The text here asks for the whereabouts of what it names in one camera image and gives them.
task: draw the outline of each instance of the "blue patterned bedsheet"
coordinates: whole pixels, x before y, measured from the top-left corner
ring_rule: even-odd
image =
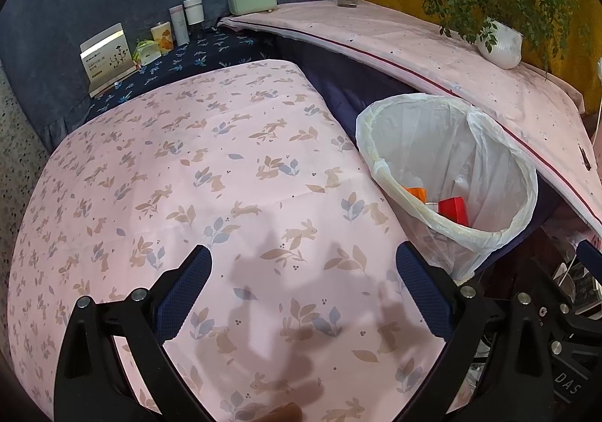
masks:
[[[226,27],[213,28],[204,39],[191,40],[115,83],[92,103],[86,122],[177,80],[270,58],[279,58],[272,35],[248,30],[234,32]]]

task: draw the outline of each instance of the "blue gripper pad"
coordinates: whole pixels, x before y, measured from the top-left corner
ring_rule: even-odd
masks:
[[[160,344],[176,337],[182,328],[209,279],[211,265],[211,252],[206,247],[200,247],[191,263],[157,307],[154,334]]]
[[[418,254],[409,242],[400,244],[395,255],[397,272],[431,334],[447,342],[453,332],[452,308],[426,270],[427,264]]]
[[[583,264],[592,276],[602,284],[602,254],[589,241],[579,242],[577,260]]]

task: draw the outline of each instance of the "red piping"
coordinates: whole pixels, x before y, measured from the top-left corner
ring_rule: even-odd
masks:
[[[442,91],[445,91],[446,93],[450,94],[451,96],[455,96],[458,97],[460,99],[463,100],[463,98],[461,96],[459,96],[458,94],[455,94],[452,90],[447,89],[443,86],[441,86],[440,84],[437,84],[436,82],[429,80],[428,78],[424,77],[422,74],[419,74],[417,72],[414,72],[411,69],[408,69],[406,67],[403,67],[401,65],[396,64],[395,62],[391,62],[390,60],[387,59],[383,59],[382,57],[379,57],[378,55],[374,55],[373,53],[369,53],[366,52],[364,50],[360,50],[357,49],[355,47],[350,47],[349,45],[345,45],[344,43],[340,43],[338,41],[335,40],[329,40],[327,38],[323,38],[322,36],[318,36],[318,35],[313,35],[311,33],[306,33],[303,32],[301,30],[295,30],[293,28],[278,28],[277,26],[269,26],[267,24],[261,24],[261,23],[249,23],[247,21],[234,21],[234,23],[241,23],[241,24],[248,24],[248,25],[255,25],[255,26],[262,26],[264,28],[276,28],[276,29],[281,29],[281,30],[286,30],[286,31],[291,31],[291,32],[295,32],[295,33],[300,33],[302,35],[306,35],[306,36],[311,36],[313,38],[318,38],[322,41],[326,41],[328,43],[333,43],[335,45],[339,45],[341,47],[345,47],[346,49],[351,49],[351,50],[355,50],[356,52],[359,53],[363,53],[364,55],[367,55],[369,57],[375,58],[380,60],[381,62],[385,62],[386,64],[389,65],[393,65],[396,68],[399,68],[401,70],[404,70],[405,72],[409,72],[410,74],[413,74],[416,77],[419,77],[420,79],[428,82],[429,84],[432,84],[433,86],[438,87],[439,89],[441,89]],[[579,193],[577,193],[577,190],[573,187],[573,185],[571,185],[571,183],[569,183],[566,178],[564,176],[562,176],[551,164],[549,164],[543,157],[541,157],[541,155],[539,155],[537,152],[535,152],[529,145],[527,145],[525,142],[523,142],[520,138],[518,138],[516,135],[514,135],[510,130],[508,130],[508,128],[504,127],[500,122],[498,122],[498,124],[509,134],[511,135],[514,140],[516,140],[517,142],[520,142],[526,149],[529,150],[529,152],[531,152],[535,157],[537,157],[542,163],[544,163],[549,169],[553,170],[553,172],[562,180],[564,181],[564,183],[571,189],[571,191],[575,194],[575,196],[577,196],[581,202],[583,203],[583,205],[585,205],[585,207],[589,210],[589,212],[592,214],[592,217],[594,217],[598,223],[602,226],[602,220],[600,220],[593,212],[593,210],[590,208],[590,206],[586,203],[586,201],[581,197],[581,195]]]

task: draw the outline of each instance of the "white flower pot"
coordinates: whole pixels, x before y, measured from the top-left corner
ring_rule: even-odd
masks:
[[[522,57],[523,35],[499,21],[493,21],[493,24],[495,28],[490,29],[489,32],[496,37],[497,43],[493,45],[491,52],[487,50],[485,42],[479,38],[475,45],[483,57],[498,67],[502,69],[516,67]]]

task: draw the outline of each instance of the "bottle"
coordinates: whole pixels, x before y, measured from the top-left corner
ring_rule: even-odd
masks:
[[[190,27],[190,35],[193,39],[203,38],[205,36],[203,29],[203,21],[205,21],[203,0],[186,0],[184,1],[184,9],[186,10],[186,19]]]
[[[179,5],[169,8],[169,14],[172,17],[173,33],[176,35],[178,46],[188,43],[190,38],[186,26],[186,17],[184,16],[184,7]]]

